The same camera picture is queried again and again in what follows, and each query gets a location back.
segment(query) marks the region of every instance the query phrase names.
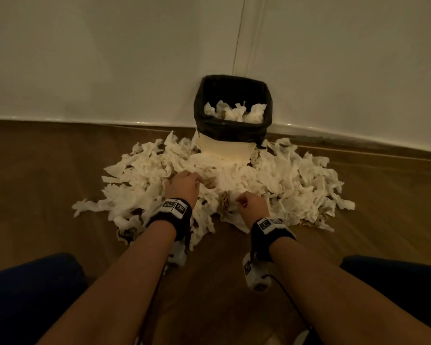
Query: black trash can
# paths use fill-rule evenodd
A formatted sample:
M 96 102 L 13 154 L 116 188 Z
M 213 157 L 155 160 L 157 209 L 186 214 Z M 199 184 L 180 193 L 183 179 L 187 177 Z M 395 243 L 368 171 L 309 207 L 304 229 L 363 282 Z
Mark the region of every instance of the black trash can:
M 266 104 L 261 124 L 221 120 L 204 113 L 207 102 L 215 107 L 219 100 L 234 108 L 245 102 L 247 111 L 254 104 Z M 262 82 L 231 75 L 209 75 L 201 80 L 193 103 L 198 132 L 224 142 L 255 143 L 261 147 L 267 128 L 273 120 L 273 100 L 268 86 Z

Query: hand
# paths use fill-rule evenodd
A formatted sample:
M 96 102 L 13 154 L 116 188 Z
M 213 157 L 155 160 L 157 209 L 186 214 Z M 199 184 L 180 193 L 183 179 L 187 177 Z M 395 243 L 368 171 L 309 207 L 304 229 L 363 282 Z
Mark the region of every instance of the hand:
M 252 192 L 243 192 L 236 198 L 236 202 L 238 203 L 239 214 L 241 214 L 241 218 L 249 230 L 252 229 L 257 220 L 270 216 L 265 199 Z
M 171 180 L 166 181 L 164 195 L 167 199 L 184 199 L 194 209 L 196 201 L 198 201 L 199 183 L 202 182 L 203 179 L 198 173 L 180 172 L 173 176 Z

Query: black cable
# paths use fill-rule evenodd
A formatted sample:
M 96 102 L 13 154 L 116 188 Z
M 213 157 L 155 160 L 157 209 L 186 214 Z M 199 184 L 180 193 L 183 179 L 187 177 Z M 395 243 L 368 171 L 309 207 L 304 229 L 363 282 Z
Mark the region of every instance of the black cable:
M 153 293 L 152 300 L 150 301 L 150 304 L 148 305 L 147 313 L 145 314 L 145 317 L 144 317 L 144 322 L 142 322 L 141 330 L 139 331 L 137 341 L 134 344 L 140 345 L 142 343 L 142 340 L 144 340 L 145 327 L 147 326 L 148 319 L 150 318 L 150 314 L 152 313 L 152 305 L 153 305 L 153 302 L 155 301 L 155 298 L 158 294 L 159 283 L 161 282 L 161 278 L 163 277 L 163 273 L 164 273 L 165 268 L 166 268 L 166 264 L 163 266 L 163 270 L 161 270 L 161 275 L 159 276 L 157 286 L 155 287 L 155 291 Z
M 263 275 L 262 278 L 265 277 L 271 277 L 273 278 L 277 284 L 279 284 L 279 286 L 281 287 L 281 289 L 283 290 L 283 292 L 287 295 L 287 298 L 289 299 L 290 303 L 292 304 L 292 306 L 294 307 L 295 311 L 297 311 L 297 313 L 299 314 L 300 319 L 302 320 L 302 322 L 304 323 L 304 325 L 306 326 L 306 328 L 311 331 L 312 327 L 308 324 L 308 322 L 305 320 L 305 318 L 303 317 L 303 315 L 301 314 L 301 312 L 299 311 L 299 308 L 297 307 L 297 305 L 295 305 L 294 301 L 292 300 L 291 296 L 289 295 L 289 293 L 287 293 L 286 289 L 284 288 L 283 284 L 281 282 L 279 282 L 279 280 L 270 274 L 266 274 Z

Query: forearm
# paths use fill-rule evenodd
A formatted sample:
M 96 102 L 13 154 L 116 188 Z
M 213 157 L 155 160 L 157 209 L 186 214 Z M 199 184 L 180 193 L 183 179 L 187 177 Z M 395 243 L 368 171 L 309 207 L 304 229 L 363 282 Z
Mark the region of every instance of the forearm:
M 155 221 L 41 338 L 40 344 L 132 344 L 176 231 Z
M 286 289 L 329 344 L 431 344 L 431 329 L 290 238 L 270 246 Z

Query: wooden floor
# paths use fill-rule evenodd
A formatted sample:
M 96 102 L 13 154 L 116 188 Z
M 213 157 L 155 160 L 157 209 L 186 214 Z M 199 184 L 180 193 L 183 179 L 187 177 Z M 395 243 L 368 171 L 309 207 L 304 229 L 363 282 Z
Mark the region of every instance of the wooden floor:
M 102 169 L 136 141 L 167 133 L 0 121 L 0 270 L 69 252 L 88 276 L 102 274 L 125 246 L 106 213 L 74 219 L 71 205 L 101 199 Z M 299 149 L 305 150 L 330 157 L 356 210 L 329 220 L 334 233 L 293 228 L 300 242 L 335 264 L 351 254 L 431 264 L 431 161 L 313 144 Z M 222 223 L 216 231 L 190 253 L 184 269 L 163 278 L 146 344 L 290 344 L 302 325 L 286 296 L 276 285 L 258 293 L 245 284 L 248 236 Z

